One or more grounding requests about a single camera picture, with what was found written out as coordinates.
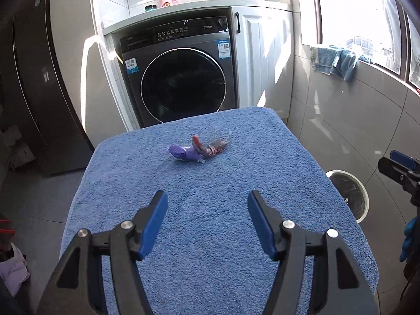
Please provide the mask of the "right blue gloved hand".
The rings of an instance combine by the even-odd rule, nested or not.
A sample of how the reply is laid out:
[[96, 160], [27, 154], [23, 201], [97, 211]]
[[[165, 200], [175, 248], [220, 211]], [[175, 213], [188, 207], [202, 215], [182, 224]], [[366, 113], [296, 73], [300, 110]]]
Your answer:
[[416, 218], [411, 219], [404, 229], [404, 241], [402, 243], [402, 251], [399, 256], [399, 261], [404, 262], [407, 260], [413, 250], [414, 236], [416, 228]]

